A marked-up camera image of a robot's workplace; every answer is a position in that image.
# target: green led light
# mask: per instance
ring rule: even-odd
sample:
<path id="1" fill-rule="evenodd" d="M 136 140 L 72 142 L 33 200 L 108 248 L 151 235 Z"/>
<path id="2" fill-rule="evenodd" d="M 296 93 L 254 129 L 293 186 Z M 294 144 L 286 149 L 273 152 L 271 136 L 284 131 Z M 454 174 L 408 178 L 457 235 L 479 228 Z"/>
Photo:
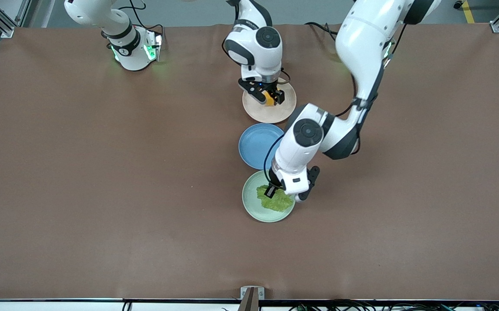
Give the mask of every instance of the green led light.
<path id="1" fill-rule="evenodd" d="M 111 46 L 111 51 L 113 51 L 116 61 L 119 61 L 119 56 L 117 56 L 117 51 L 115 51 L 115 48 L 113 46 Z"/>
<path id="2" fill-rule="evenodd" d="M 145 51 L 146 51 L 146 54 L 147 54 L 147 58 L 149 58 L 149 60 L 154 60 L 155 59 L 155 49 L 152 48 L 151 46 L 147 46 L 147 45 L 144 45 L 144 48 L 145 48 Z"/>

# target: gray floor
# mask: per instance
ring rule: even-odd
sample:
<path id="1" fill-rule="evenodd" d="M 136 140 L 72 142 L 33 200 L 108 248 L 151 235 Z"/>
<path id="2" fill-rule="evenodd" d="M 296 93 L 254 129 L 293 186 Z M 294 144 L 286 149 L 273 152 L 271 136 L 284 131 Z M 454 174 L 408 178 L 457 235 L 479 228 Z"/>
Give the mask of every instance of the gray floor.
<path id="1" fill-rule="evenodd" d="M 64 10 L 63 0 L 40 0 L 32 26 L 51 28 L 80 27 Z M 146 25 L 206 26 L 230 24 L 234 10 L 224 0 L 146 0 L 147 9 L 139 11 Z M 306 22 L 336 24 L 343 21 L 352 6 L 351 0 L 260 0 L 271 13 L 275 24 L 303 24 Z M 462 10 L 453 8 L 453 0 L 443 0 L 425 23 L 466 23 Z M 114 8 L 128 6 L 128 0 L 118 0 Z M 476 22 L 489 22 L 499 13 L 499 0 L 469 0 Z M 132 20 L 132 10 L 126 9 Z"/>

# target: blue plate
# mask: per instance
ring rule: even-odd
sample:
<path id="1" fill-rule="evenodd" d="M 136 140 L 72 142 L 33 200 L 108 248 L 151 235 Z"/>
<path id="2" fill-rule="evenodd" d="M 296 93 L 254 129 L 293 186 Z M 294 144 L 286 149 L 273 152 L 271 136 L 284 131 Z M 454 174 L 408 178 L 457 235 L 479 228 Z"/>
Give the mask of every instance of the blue plate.
<path id="1" fill-rule="evenodd" d="M 282 134 L 283 130 L 272 124 L 255 124 L 250 126 L 243 132 L 238 144 L 238 150 L 243 161 L 252 168 L 263 169 L 263 162 L 270 146 Z M 267 159 L 267 169 L 270 168 L 274 153 L 277 151 L 279 145 L 280 141 L 271 150 Z"/>

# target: yellow object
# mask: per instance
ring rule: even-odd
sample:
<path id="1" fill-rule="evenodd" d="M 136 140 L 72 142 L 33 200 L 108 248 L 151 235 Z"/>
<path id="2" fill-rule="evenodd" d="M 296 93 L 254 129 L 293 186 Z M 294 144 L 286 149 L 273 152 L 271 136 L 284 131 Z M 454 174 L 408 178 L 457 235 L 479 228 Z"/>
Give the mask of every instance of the yellow object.
<path id="1" fill-rule="evenodd" d="M 274 106 L 274 100 L 273 98 L 269 95 L 269 92 L 265 91 L 263 92 L 265 94 L 265 98 L 267 99 L 265 101 L 265 106 Z"/>
<path id="2" fill-rule="evenodd" d="M 470 10 L 470 6 L 468 5 L 468 0 L 462 4 L 462 10 L 464 12 L 466 22 L 469 24 L 474 24 L 474 16 L 472 16 L 472 11 Z"/>

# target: plate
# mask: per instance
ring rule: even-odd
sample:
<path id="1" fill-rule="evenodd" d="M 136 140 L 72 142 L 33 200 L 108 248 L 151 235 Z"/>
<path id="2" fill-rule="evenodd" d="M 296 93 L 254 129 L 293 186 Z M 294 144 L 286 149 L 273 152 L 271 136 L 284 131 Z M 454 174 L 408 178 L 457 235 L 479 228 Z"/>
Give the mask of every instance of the plate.
<path id="1" fill-rule="evenodd" d="M 295 104 L 297 103 L 295 90 L 293 90 L 293 87 L 289 83 L 279 84 L 278 89 L 284 91 L 284 101 L 282 104 L 276 106 L 262 105 L 244 91 L 242 104 L 244 105 L 245 112 L 251 118 L 261 123 L 273 124 L 287 119 L 295 109 Z"/>
<path id="2" fill-rule="evenodd" d="M 263 169 L 263 162 L 270 146 L 283 134 L 283 130 L 273 124 L 255 124 L 242 133 L 238 150 L 243 161 L 255 169 Z M 270 168 L 274 153 L 280 142 L 277 142 L 267 159 L 267 169 Z"/>
<path id="3" fill-rule="evenodd" d="M 293 211 L 293 207 L 295 206 L 295 196 L 290 195 L 293 200 L 293 204 L 283 212 L 265 209 L 265 207 L 261 205 L 261 199 L 257 198 L 257 187 L 268 184 L 269 182 L 267 181 L 263 171 L 258 171 L 257 173 L 251 175 L 251 177 L 249 177 L 249 179 L 245 182 L 244 189 L 242 190 L 242 201 L 244 203 L 245 210 L 247 210 L 253 218 L 262 222 L 277 222 L 286 218 L 287 215 Z"/>

